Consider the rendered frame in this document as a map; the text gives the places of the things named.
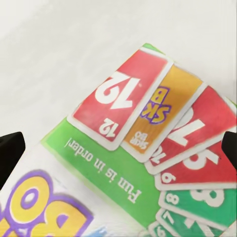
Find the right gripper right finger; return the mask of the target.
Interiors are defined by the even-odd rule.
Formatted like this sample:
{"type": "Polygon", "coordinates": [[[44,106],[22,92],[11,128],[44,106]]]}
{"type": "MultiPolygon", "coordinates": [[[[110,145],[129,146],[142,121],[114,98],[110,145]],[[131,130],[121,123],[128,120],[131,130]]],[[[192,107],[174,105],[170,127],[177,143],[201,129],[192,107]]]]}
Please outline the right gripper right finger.
{"type": "Polygon", "coordinates": [[[237,171],[237,133],[225,132],[221,148],[237,171]]]}

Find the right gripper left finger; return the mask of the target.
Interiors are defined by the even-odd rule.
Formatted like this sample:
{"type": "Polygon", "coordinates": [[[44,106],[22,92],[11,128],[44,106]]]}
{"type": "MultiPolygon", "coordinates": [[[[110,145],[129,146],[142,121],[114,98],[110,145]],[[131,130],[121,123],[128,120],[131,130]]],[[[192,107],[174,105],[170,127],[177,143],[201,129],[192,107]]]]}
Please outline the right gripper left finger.
{"type": "Polygon", "coordinates": [[[21,131],[0,137],[0,190],[6,183],[27,143],[21,131]]]}

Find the board game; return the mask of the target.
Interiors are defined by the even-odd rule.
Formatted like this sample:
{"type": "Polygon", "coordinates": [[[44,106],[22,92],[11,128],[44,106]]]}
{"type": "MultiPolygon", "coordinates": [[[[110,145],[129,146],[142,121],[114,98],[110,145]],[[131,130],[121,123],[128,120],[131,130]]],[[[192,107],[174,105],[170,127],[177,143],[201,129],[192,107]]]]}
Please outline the board game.
{"type": "Polygon", "coordinates": [[[237,104],[145,43],[16,164],[0,237],[219,237],[237,104]]]}

